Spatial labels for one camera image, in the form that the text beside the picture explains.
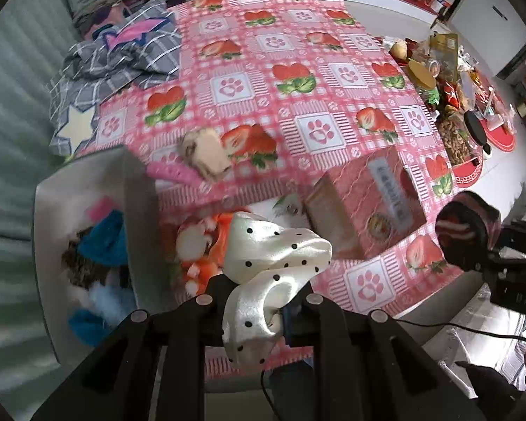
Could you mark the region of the pink striped dark sock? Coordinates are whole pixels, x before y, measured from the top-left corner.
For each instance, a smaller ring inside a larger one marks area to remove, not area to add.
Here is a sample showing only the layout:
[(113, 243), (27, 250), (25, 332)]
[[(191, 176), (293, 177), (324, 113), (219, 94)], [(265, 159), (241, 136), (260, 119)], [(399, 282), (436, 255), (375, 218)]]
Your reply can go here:
[(492, 250), (501, 232), (498, 209), (471, 191), (461, 191), (438, 213), (435, 220), (437, 240), (442, 236), (458, 239), (477, 238)]

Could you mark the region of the pink plastic stool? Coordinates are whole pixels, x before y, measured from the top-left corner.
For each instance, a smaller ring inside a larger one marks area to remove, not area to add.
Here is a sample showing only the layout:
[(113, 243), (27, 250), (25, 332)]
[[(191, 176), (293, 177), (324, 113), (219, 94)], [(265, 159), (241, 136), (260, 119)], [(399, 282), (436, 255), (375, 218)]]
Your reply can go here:
[(100, 6), (74, 19), (74, 25), (84, 40), (96, 40), (100, 32), (120, 26), (131, 15), (124, 3)]

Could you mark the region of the light blue fluffy cloth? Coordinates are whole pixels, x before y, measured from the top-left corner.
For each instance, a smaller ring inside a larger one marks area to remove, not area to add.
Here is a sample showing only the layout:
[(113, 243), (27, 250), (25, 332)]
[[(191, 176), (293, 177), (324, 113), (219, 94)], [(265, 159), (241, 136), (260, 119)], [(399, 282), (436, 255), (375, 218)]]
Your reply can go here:
[(96, 314), (115, 328), (136, 310), (132, 289), (95, 282), (88, 290)]

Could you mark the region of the pink tissue box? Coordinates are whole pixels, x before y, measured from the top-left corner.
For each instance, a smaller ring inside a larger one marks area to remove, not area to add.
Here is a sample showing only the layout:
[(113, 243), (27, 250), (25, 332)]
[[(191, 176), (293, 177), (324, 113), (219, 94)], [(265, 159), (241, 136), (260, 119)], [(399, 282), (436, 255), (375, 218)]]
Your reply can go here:
[(426, 223), (395, 147), (329, 169), (304, 198), (312, 229), (336, 260), (369, 260)]

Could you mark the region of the leopard print scrunchie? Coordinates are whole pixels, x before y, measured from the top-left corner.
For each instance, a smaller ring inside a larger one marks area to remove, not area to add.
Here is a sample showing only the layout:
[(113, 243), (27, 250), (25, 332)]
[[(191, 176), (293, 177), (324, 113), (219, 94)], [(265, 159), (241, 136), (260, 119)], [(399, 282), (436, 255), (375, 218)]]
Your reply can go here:
[(61, 255), (63, 267), (68, 271), (68, 279), (76, 287), (88, 290), (96, 281), (104, 285), (111, 267), (93, 262), (77, 250), (80, 241), (87, 236), (92, 227), (76, 233), (76, 238), (68, 242), (67, 249)]

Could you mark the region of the white polka dot scrunchie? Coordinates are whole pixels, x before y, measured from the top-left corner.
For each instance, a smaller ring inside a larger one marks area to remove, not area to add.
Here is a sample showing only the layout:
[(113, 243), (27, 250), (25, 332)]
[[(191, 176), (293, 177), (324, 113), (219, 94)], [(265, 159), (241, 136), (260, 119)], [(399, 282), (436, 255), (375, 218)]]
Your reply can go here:
[(280, 310), (331, 264), (332, 245), (307, 228), (287, 228), (248, 212), (232, 217), (222, 267), (236, 284), (226, 300), (222, 341), (242, 372), (267, 362), (284, 335)]

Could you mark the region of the grey plaid star cloth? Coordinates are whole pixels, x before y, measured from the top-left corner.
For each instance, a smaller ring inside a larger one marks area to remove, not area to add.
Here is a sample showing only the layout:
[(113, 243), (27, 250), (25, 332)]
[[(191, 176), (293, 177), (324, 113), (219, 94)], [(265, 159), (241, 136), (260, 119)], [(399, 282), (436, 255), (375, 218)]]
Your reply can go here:
[(176, 79), (182, 35), (166, 0), (150, 0), (96, 38), (73, 45), (47, 84), (52, 152), (69, 158), (96, 139), (100, 105), (134, 84)]

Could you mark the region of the beige knitted sock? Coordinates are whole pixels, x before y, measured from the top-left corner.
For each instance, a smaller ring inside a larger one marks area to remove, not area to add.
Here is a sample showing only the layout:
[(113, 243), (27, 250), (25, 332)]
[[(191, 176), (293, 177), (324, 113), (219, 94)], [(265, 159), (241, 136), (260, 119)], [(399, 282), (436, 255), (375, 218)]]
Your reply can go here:
[(180, 139), (179, 152), (206, 181), (220, 181), (232, 167), (219, 135), (209, 127), (187, 132)]

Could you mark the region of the white storage box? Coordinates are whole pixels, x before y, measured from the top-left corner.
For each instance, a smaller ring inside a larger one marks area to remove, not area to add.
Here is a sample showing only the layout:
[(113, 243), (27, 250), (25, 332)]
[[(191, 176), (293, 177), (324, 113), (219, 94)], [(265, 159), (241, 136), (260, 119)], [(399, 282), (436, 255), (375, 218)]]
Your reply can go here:
[(38, 184), (33, 257), (54, 354), (76, 368), (139, 308), (170, 308), (155, 183), (120, 146), (69, 162)]

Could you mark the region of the black round lid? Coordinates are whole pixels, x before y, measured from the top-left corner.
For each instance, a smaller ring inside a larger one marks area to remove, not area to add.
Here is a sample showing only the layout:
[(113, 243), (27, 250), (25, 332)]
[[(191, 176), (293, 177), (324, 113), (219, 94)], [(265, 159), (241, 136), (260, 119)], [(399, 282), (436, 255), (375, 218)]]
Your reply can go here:
[(464, 113), (464, 123), (473, 141), (478, 146), (485, 147), (487, 145), (486, 130), (484, 130), (477, 115), (473, 111), (466, 111)]

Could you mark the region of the orange white tissue pack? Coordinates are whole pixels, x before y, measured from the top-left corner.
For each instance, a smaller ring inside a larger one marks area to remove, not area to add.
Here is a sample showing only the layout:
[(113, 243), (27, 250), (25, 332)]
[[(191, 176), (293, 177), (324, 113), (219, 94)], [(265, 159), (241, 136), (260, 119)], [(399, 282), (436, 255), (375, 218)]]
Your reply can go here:
[(203, 294), (209, 280), (221, 273), (232, 215), (236, 212), (249, 212), (283, 227), (305, 223), (287, 211), (268, 210), (264, 215), (256, 211), (254, 205), (202, 219), (192, 216), (182, 224), (163, 222), (160, 224), (162, 250), (178, 304)]

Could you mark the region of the pink strawberry paw tablecloth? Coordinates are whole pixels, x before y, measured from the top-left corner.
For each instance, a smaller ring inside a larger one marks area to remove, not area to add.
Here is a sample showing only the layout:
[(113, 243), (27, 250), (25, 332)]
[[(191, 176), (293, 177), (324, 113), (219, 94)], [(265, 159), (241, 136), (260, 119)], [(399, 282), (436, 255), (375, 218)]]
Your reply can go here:
[(457, 192), (442, 139), (410, 80), (343, 0), (195, 0), (172, 13), (178, 78), (112, 96), (89, 146), (124, 145), (143, 162), (169, 163), (190, 130), (223, 137), (232, 169), (205, 188), (161, 188), (162, 222), (304, 196), (329, 169), (394, 148), (426, 223), (369, 262), (334, 262), (312, 287), (347, 310), (399, 315), (457, 278), (434, 232)]

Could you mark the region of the jar with yellow lid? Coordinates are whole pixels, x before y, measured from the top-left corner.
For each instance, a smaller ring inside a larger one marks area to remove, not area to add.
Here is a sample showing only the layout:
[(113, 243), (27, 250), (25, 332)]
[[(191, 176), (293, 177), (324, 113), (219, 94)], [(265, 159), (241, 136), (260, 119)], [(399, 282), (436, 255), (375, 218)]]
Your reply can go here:
[(430, 71), (421, 63), (410, 59), (407, 62), (407, 76), (413, 84), (424, 90), (432, 90), (436, 87), (436, 80)]

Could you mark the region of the red round tray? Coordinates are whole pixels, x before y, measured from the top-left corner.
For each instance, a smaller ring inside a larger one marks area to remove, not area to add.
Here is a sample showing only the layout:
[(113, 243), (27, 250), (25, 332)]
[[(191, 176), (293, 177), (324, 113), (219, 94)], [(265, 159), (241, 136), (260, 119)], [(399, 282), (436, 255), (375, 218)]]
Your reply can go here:
[(455, 161), (451, 170), (460, 189), (473, 186), (481, 178), (484, 164), (495, 150), (509, 153), (516, 147), (516, 135), (504, 122), (490, 128), (486, 118), (481, 117), (478, 112), (474, 113), (486, 130), (485, 147), (478, 146), (471, 138), (464, 123), (464, 114), (453, 113), (446, 119), (437, 121), (443, 140), (450, 144), (446, 145), (446, 153)]

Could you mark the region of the pink cloth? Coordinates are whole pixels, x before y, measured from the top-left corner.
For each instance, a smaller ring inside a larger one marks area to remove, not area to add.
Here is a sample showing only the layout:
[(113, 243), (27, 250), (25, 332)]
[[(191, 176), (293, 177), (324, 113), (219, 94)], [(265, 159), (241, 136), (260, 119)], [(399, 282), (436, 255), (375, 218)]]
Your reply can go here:
[(117, 208), (119, 207), (112, 198), (103, 196), (86, 209), (86, 216), (93, 223), (97, 223), (105, 219), (113, 210), (116, 210)]

